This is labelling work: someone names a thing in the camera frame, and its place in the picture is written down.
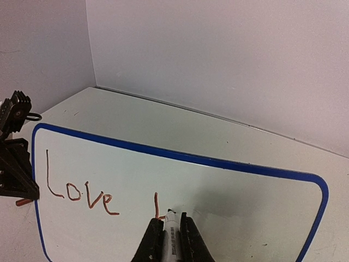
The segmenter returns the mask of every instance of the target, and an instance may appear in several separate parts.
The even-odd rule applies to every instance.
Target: whiteboard surface
[[[217,262],[296,261],[322,200],[320,187],[312,182],[193,164],[115,145],[218,165],[209,158],[159,153],[147,146],[53,128],[114,146],[105,145],[44,128],[36,132],[33,154],[41,194],[37,215],[43,247],[53,262],[130,261],[154,217],[155,192],[159,193],[160,215],[172,208],[192,216]],[[64,199],[47,187],[46,150],[50,187]],[[241,164],[230,167],[247,168]],[[247,169],[266,172],[253,166]],[[269,172],[305,180],[316,177],[282,170]],[[120,215],[107,214],[103,201],[89,209],[86,181],[91,201],[101,190],[111,194],[108,207]],[[68,182],[81,191],[81,200],[68,199]]]

